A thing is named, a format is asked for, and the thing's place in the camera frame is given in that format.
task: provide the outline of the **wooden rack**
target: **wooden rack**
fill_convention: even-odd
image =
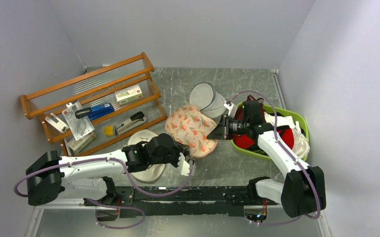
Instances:
[[[153,72],[153,65],[145,53],[123,60],[110,66],[86,73],[82,76],[64,81],[57,85],[45,88],[28,95],[20,96],[24,115],[28,119],[39,118],[46,138],[49,143],[61,143],[65,155],[68,155],[65,139],[72,137],[71,130],[60,133],[54,127],[45,122],[45,117],[54,113],[61,116],[67,103],[79,101],[83,107],[89,107],[104,103],[111,103],[114,112],[92,121],[94,132],[100,138],[99,144],[94,144],[91,148],[88,145],[85,151],[76,156],[86,156],[110,146],[133,133],[149,128],[167,119],[164,109],[161,107],[158,98],[161,93],[152,80],[150,72]],[[114,93],[132,85],[138,84],[141,87],[143,98],[120,106]],[[121,122],[138,110],[144,112],[147,122],[116,137],[106,137],[104,127]]]

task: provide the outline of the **green laundry basket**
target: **green laundry basket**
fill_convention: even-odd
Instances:
[[[273,109],[271,108],[270,105],[263,105],[263,108],[264,108],[264,111],[266,111],[267,113],[273,114]],[[309,141],[309,132],[308,132],[308,128],[307,128],[307,123],[301,115],[299,115],[298,113],[295,113],[295,112],[292,112],[289,110],[285,110],[282,108],[277,108],[277,107],[276,107],[276,111],[278,113],[281,113],[283,116],[292,116],[294,122],[298,121],[299,126],[305,131],[305,137]],[[237,145],[235,145],[233,140],[231,140],[231,143],[232,143],[233,148],[238,152],[241,152],[241,153],[244,153],[246,155],[253,156],[253,157],[261,158],[261,159],[271,160],[271,158],[269,156],[265,156],[262,154],[258,154],[256,152],[252,152],[252,151],[249,151],[246,149],[239,148]]]

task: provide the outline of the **white box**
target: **white box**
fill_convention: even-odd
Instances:
[[[128,102],[131,102],[143,97],[142,91],[139,85],[133,85],[123,90],[118,90],[114,94],[116,95],[116,101],[120,105],[124,105]]]
[[[73,152],[77,153],[84,149],[84,147],[87,146],[88,143],[90,143],[94,138],[96,138],[96,134],[94,134],[94,132],[90,132],[78,141],[75,140],[75,138],[71,139],[68,142],[68,146],[73,150]]]

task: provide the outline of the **blue tool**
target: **blue tool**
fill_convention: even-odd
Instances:
[[[77,119],[80,119],[85,116],[88,116],[90,120],[95,120],[95,119],[98,119],[99,117],[110,114],[113,111],[114,111],[113,105],[110,103],[107,103],[103,105],[97,105],[97,106],[77,110],[75,112],[75,117]]]

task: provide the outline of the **orange patterned fabric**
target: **orange patterned fabric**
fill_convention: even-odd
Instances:
[[[194,105],[174,111],[165,123],[165,130],[177,142],[190,147],[190,155],[201,158],[211,153],[218,143],[206,136],[216,127],[215,121],[203,115]]]

